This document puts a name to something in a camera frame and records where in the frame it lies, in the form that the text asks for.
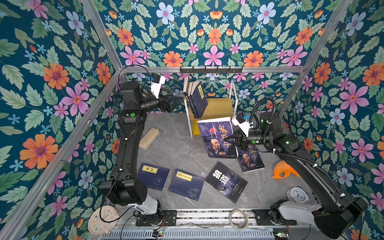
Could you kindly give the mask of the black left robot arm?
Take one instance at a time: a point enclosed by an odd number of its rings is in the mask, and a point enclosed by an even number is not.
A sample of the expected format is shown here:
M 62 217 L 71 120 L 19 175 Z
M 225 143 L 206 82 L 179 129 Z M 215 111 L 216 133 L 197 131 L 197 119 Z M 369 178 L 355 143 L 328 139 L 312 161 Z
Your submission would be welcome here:
M 143 95 L 138 82 L 122 85 L 124 108 L 118 117 L 120 138 L 117 160 L 108 180 L 101 183 L 105 197 L 114 205 L 135 207 L 142 214 L 160 215 L 161 204 L 148 194 L 147 184 L 137 178 L 137 160 L 147 113 L 156 109 L 172 112 L 173 95 Z

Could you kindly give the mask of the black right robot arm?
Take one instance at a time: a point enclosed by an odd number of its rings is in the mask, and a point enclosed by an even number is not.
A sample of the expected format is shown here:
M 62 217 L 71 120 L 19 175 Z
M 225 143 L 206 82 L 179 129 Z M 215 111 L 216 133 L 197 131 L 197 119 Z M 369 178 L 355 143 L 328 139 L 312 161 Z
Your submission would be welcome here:
M 312 159 L 304 144 L 287 132 L 279 115 L 265 112 L 253 121 L 240 113 L 231 118 L 238 129 L 227 139 L 245 150 L 249 144 L 264 145 L 269 153 L 279 156 L 292 167 L 312 189 L 318 204 L 308 205 L 279 200 L 271 206 L 274 224 L 293 220 L 316 226 L 324 235 L 337 239 L 363 217 L 367 203 L 354 198 L 331 179 Z

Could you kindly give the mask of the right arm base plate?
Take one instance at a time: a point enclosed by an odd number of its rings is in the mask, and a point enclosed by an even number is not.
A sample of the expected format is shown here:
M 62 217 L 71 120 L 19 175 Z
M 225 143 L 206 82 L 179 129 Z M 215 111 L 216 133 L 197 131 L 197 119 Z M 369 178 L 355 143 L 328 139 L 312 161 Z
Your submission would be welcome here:
M 271 213 L 270 209 L 254 209 L 255 220 L 258 226 L 297 226 L 298 223 L 294 220 L 285 220 L 275 213 Z

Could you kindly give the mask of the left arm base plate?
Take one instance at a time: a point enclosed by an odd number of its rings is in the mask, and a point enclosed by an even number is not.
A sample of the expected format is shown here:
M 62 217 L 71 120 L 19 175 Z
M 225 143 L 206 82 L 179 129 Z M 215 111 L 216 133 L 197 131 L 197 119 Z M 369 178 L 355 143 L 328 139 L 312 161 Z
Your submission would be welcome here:
M 140 215 L 136 220 L 136 227 L 160 227 L 176 225 L 178 212 L 176 210 L 162 210 L 157 215 Z

